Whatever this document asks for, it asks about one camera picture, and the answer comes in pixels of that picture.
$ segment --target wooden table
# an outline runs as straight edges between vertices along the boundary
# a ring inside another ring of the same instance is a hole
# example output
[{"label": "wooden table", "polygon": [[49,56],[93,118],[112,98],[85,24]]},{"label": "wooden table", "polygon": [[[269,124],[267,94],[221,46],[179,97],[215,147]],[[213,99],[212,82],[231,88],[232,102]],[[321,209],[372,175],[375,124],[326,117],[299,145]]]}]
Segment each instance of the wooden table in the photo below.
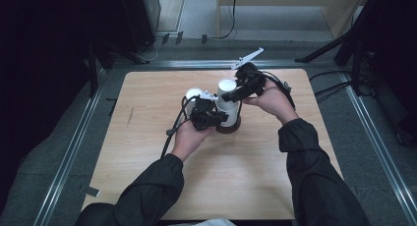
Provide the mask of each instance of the wooden table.
[{"label": "wooden table", "polygon": [[[319,6],[328,28],[338,38],[348,28],[356,10],[367,0],[236,0],[236,6]],[[220,7],[233,6],[233,0],[216,0],[217,37],[220,37]]]},{"label": "wooden table", "polygon": [[[320,145],[340,173],[328,132],[307,74],[301,69],[269,70],[292,87],[298,114],[312,123]],[[133,72],[126,76],[90,186],[101,191],[92,202],[115,203],[123,190],[159,158],[180,103],[190,87],[216,92],[234,71]],[[286,153],[278,149],[279,122],[258,107],[244,105],[242,125],[230,135],[215,133],[185,162],[186,184],[167,220],[293,219]],[[168,148],[172,149],[174,140]]]}]

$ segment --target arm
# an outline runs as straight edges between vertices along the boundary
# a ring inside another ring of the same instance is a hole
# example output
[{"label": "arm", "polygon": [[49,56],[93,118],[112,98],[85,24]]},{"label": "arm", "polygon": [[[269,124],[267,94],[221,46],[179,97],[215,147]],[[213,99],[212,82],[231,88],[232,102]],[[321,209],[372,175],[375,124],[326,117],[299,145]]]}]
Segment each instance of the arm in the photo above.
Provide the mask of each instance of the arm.
[{"label": "arm", "polygon": [[279,149],[288,152],[294,213],[304,225],[369,225],[356,197],[320,148],[315,128],[300,119],[283,93],[267,81],[264,94],[244,103],[261,107],[283,125]]},{"label": "arm", "polygon": [[178,200],[184,187],[183,162],[215,128],[196,131],[184,123],[175,136],[172,152],[156,160],[119,197],[113,206],[90,204],[76,225],[154,225]]}]

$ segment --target black jacket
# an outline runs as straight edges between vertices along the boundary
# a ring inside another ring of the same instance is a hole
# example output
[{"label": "black jacket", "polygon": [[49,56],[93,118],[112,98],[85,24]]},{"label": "black jacket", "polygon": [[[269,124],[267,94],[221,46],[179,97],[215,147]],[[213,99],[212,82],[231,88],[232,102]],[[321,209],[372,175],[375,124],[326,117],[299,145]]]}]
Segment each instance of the black jacket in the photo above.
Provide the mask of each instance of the black jacket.
[{"label": "black jacket", "polygon": [[[279,149],[288,152],[295,217],[304,225],[370,225],[361,205],[320,148],[315,128],[302,119],[279,131]],[[154,225],[180,197],[182,161],[172,154],[155,161],[115,205],[94,203],[76,225]]]}]

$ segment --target white plastic part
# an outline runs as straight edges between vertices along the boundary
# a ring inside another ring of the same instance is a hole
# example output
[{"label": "white plastic part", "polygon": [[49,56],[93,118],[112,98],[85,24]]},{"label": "white plastic part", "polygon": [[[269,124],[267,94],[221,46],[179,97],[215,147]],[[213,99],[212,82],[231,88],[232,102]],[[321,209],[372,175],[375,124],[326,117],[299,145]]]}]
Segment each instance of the white plastic part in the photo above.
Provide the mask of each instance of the white plastic part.
[{"label": "white plastic part", "polygon": [[216,101],[217,108],[220,108],[221,110],[232,110],[235,108],[238,103],[234,103],[233,101],[224,101],[221,97],[223,94],[233,91],[236,89],[236,81],[233,79],[221,79],[217,84],[217,95],[218,95],[218,101]]},{"label": "white plastic part", "polygon": [[264,49],[262,47],[260,47],[260,49],[258,49],[258,51],[255,51],[245,57],[239,57],[239,61],[236,62],[236,64],[234,64],[231,69],[232,70],[236,70],[239,69],[241,66],[245,65],[247,62],[249,62],[250,60],[254,59],[256,56],[258,56],[261,52],[263,52]]},{"label": "white plastic part", "polygon": [[[198,87],[191,87],[188,89],[188,91],[185,93],[185,96],[187,99],[190,99],[193,96],[199,96],[203,93],[203,91]],[[185,113],[189,116],[191,115],[191,111],[193,110],[193,107],[196,105],[196,98],[193,98],[185,108]]]},{"label": "white plastic part", "polygon": [[211,95],[207,90],[203,91],[200,98],[205,100],[218,100],[218,96]]},{"label": "white plastic part", "polygon": [[227,121],[221,122],[220,124],[221,127],[230,127],[236,124],[237,113],[239,112],[239,106],[237,102],[235,104],[236,106],[234,108],[227,109],[227,110],[223,110],[220,106],[217,106],[218,111],[222,111],[226,113],[227,115],[229,115],[229,117],[227,118]]}]

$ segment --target white cylinder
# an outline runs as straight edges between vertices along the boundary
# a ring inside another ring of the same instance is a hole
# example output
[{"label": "white cylinder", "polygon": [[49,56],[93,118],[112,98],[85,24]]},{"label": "white cylinder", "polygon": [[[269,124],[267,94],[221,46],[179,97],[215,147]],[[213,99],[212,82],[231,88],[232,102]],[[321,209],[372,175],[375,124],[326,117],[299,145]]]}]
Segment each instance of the white cylinder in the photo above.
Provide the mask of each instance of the white cylinder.
[{"label": "white cylinder", "polygon": [[237,113],[239,111],[239,106],[238,105],[236,105],[236,107],[234,107],[231,110],[223,110],[223,109],[221,109],[217,106],[217,110],[218,111],[223,111],[227,115],[229,115],[229,117],[227,118],[227,121],[221,122],[221,124],[220,124],[221,127],[230,127],[230,126],[233,126],[234,124],[236,124],[237,115],[238,115]]},{"label": "white cylinder", "polygon": [[223,111],[230,111],[235,109],[238,106],[237,102],[233,101],[224,101],[221,97],[223,94],[234,91],[236,89],[236,82],[233,79],[222,79],[218,82],[217,85],[217,95],[218,95],[218,101],[216,102],[217,108],[223,110]]},{"label": "white cylinder", "polygon": [[[187,97],[187,99],[190,99],[191,97],[195,96],[195,95],[201,95],[203,94],[203,91],[201,89],[199,89],[198,87],[191,87],[190,89],[187,90],[187,92],[185,93],[185,96]],[[191,115],[191,112],[193,111],[193,107],[196,105],[196,98],[193,98],[187,105],[187,107],[185,108],[185,113],[189,116]]]}]

